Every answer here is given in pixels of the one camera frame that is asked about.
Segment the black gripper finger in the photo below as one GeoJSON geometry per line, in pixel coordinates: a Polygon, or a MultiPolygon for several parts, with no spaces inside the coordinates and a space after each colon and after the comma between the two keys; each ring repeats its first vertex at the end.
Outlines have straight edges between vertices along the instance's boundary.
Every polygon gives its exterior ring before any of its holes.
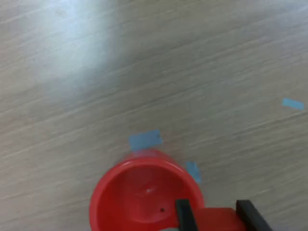
{"type": "Polygon", "coordinates": [[[198,231],[193,210],[188,199],[178,199],[175,202],[180,231],[198,231]]]}
{"type": "Polygon", "coordinates": [[[235,211],[247,231],[273,231],[250,200],[237,200],[235,211]]]}

